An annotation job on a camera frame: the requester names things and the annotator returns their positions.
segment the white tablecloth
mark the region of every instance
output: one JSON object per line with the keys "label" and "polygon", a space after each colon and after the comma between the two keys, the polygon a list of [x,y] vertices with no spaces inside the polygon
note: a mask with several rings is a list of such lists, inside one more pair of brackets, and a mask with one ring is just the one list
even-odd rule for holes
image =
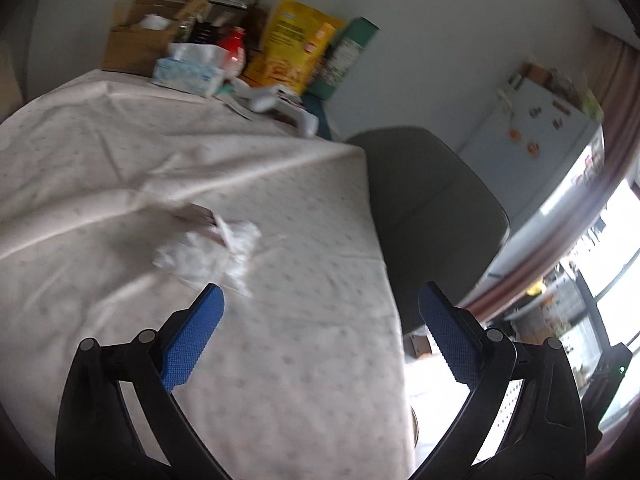
{"label": "white tablecloth", "polygon": [[404,480],[401,331],[364,156],[147,81],[89,73],[0,124],[0,400],[17,429],[53,468],[79,341],[130,341],[197,296],[152,265],[187,200],[263,232],[252,297],[220,283],[222,322],[174,390],[206,446],[236,479]]}

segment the gray chair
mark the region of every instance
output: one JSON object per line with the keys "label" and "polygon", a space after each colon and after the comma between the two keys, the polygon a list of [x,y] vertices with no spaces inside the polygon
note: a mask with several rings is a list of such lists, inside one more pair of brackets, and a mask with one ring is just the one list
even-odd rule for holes
{"label": "gray chair", "polygon": [[367,155],[371,213],[409,334],[424,325],[420,287],[435,282],[460,302],[502,247],[509,221],[476,174],[425,129],[373,130],[348,142]]}

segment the white wall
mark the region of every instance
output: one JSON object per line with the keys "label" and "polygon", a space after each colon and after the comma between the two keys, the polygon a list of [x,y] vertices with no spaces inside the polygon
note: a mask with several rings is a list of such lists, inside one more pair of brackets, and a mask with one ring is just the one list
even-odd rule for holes
{"label": "white wall", "polygon": [[40,0],[33,22],[27,96],[98,68],[118,0]]}
{"label": "white wall", "polygon": [[[29,98],[100,65],[114,1],[40,0]],[[342,18],[365,16],[381,29],[328,102],[345,137],[418,124],[456,149],[521,61],[574,70],[591,34],[579,0],[299,1]]]}
{"label": "white wall", "polygon": [[589,13],[591,23],[609,34],[640,49],[640,38],[633,23],[618,0],[581,0]]}
{"label": "white wall", "polygon": [[592,33],[579,0],[299,1],[381,29],[328,102],[342,137],[418,124],[455,149],[520,62],[574,70]]}

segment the refrigerator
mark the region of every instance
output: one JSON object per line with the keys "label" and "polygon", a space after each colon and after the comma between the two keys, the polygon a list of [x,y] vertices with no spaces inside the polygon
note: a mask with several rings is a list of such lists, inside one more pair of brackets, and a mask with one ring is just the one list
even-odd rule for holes
{"label": "refrigerator", "polygon": [[563,206],[604,164],[604,140],[598,121],[525,78],[502,92],[458,155],[498,199],[511,229],[469,302],[558,228]]}

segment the crumpled tissue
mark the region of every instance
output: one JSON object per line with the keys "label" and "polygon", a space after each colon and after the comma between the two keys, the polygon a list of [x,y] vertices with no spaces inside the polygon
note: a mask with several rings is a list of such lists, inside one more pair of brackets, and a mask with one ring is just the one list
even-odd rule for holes
{"label": "crumpled tissue", "polygon": [[[207,222],[205,218],[195,220],[192,214],[177,216],[191,222]],[[207,283],[216,283],[250,298],[245,275],[262,237],[260,229],[252,222],[226,222],[215,214],[209,221],[158,247],[154,264],[198,290]]]}

